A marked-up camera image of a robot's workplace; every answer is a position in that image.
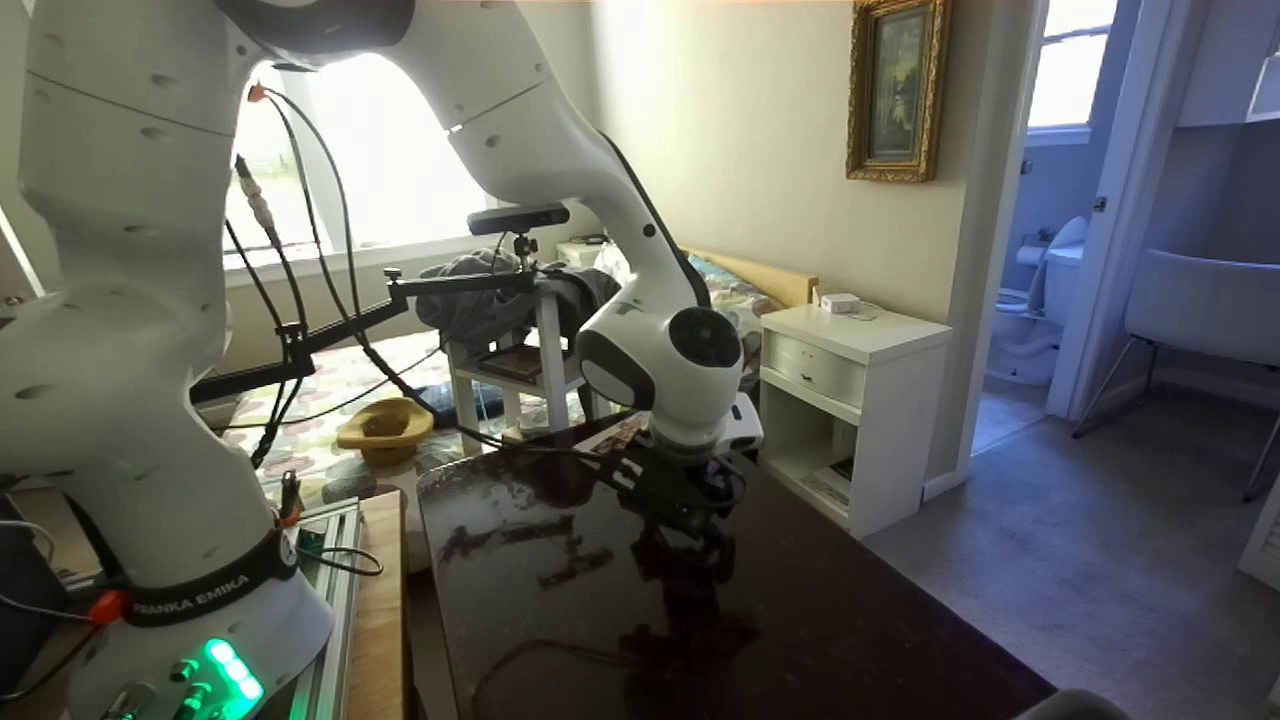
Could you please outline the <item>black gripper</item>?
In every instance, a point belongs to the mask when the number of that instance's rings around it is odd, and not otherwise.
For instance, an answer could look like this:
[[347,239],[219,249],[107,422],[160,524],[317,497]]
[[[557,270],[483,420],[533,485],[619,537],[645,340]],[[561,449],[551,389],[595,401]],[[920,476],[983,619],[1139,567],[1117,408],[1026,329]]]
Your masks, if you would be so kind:
[[[715,519],[739,500],[739,485],[722,461],[679,463],[651,449],[627,449],[612,463],[612,485],[633,512],[682,537],[713,537]],[[732,538],[671,538],[663,528],[645,528],[633,544],[633,561],[645,576],[719,584],[736,572]]]

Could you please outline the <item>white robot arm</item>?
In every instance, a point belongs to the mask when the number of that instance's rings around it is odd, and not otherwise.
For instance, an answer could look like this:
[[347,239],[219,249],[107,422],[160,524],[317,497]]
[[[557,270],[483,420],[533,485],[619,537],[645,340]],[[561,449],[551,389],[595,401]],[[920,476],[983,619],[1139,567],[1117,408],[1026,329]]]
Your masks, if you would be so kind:
[[728,422],[736,329],[514,0],[34,0],[16,182],[62,283],[2,329],[2,463],[78,500],[138,630],[327,619],[188,389],[225,355],[219,220],[249,70],[357,51],[409,70],[483,192],[579,200],[624,249],[633,278],[579,332],[587,384],[688,456]]

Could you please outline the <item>robot base with lights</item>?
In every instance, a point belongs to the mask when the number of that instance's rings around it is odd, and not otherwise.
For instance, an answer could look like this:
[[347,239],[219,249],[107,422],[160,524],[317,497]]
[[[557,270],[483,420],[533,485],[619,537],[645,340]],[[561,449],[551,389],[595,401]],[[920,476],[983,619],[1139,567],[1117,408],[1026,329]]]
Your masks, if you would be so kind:
[[113,624],[66,674],[66,720],[252,720],[327,642],[303,576],[266,581],[196,619]]

